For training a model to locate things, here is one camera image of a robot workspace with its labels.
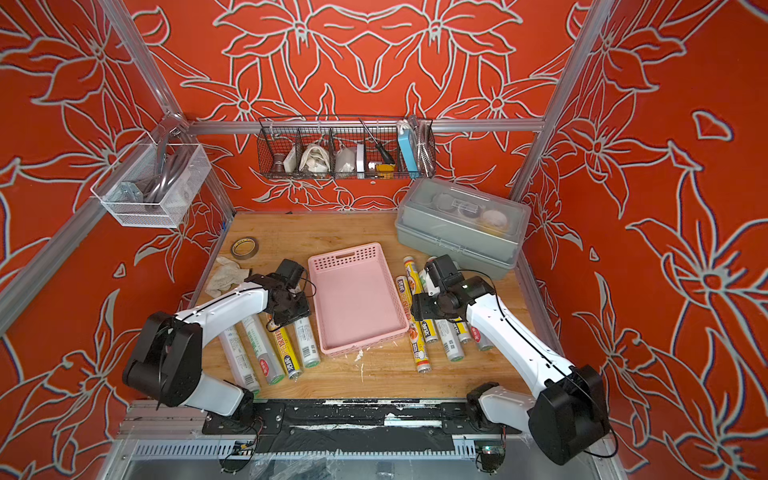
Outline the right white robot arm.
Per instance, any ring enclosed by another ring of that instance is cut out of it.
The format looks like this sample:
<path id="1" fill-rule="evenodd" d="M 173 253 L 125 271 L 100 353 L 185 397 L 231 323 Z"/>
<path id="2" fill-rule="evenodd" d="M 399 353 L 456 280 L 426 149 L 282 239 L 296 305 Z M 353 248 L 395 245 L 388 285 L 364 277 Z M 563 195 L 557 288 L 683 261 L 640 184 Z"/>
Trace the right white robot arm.
<path id="1" fill-rule="evenodd" d="M 480 418 L 532 437 L 553 463 L 564 465 L 615 431 L 604 382 L 589 365 L 576 367 L 549 348 L 504 305 L 491 279 L 466 278 L 447 255 L 426 264 L 437 293 L 413 297 L 415 320 L 460 319 L 488 338 L 518 372 L 529 399 L 489 382 L 467 396 Z"/>

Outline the pink plastic basket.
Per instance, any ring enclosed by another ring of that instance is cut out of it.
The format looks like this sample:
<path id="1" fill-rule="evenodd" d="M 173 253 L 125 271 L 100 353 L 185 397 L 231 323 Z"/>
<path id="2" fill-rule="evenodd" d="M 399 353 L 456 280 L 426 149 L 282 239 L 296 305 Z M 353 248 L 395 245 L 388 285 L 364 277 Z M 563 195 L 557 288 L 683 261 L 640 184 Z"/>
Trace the pink plastic basket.
<path id="1" fill-rule="evenodd" d="M 308 259 L 321 352 L 329 357 L 404 336 L 409 327 L 383 248 L 372 242 Z"/>

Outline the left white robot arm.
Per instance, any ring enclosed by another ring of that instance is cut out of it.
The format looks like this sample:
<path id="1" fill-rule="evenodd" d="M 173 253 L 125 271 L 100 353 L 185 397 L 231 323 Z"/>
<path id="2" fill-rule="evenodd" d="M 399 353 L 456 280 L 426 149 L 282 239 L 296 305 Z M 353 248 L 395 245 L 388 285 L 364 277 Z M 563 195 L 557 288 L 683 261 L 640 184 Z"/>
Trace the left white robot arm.
<path id="1" fill-rule="evenodd" d="M 185 406 L 249 425 L 254 395 L 203 372 L 204 347 L 240 321 L 259 313 L 276 327 L 310 314 L 299 288 L 305 268 L 284 259 L 276 271 L 253 274 L 228 293 L 191 309 L 148 317 L 123 370 L 123 383 L 168 407 Z"/>

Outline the yellow wrap roll long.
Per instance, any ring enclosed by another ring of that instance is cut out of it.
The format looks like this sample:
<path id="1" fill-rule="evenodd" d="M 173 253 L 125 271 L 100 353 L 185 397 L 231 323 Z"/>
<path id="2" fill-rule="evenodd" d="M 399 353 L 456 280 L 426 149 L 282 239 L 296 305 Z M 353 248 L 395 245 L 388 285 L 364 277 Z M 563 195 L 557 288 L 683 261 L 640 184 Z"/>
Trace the yellow wrap roll long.
<path id="1" fill-rule="evenodd" d="M 411 351 L 414 358 L 416 370 L 420 374 L 429 373 L 432 370 L 431 362 L 427 354 L 426 343 L 418 322 L 414 319 L 412 308 L 412 294 L 408 281 L 404 275 L 395 278 L 395 285 L 398 291 L 399 299 L 403 307 L 406 320 L 408 321 L 408 336 L 411 343 Z"/>

